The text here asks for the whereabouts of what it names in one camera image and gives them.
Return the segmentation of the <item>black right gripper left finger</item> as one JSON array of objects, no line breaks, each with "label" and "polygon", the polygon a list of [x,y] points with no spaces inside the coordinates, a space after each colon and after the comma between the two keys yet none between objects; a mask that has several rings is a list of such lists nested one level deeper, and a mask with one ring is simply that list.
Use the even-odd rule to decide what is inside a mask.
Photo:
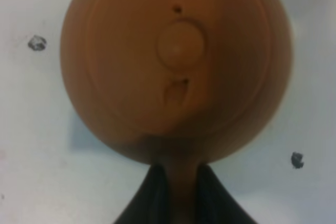
[{"label": "black right gripper left finger", "polygon": [[170,223],[169,186],[162,166],[150,167],[139,190],[116,224]]}]

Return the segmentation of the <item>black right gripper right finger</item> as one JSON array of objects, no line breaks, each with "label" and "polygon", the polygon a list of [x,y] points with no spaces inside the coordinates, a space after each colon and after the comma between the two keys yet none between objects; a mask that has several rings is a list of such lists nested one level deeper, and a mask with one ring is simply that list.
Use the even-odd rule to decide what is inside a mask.
[{"label": "black right gripper right finger", "polygon": [[196,223],[255,224],[255,220],[233,199],[208,165],[197,170]]}]

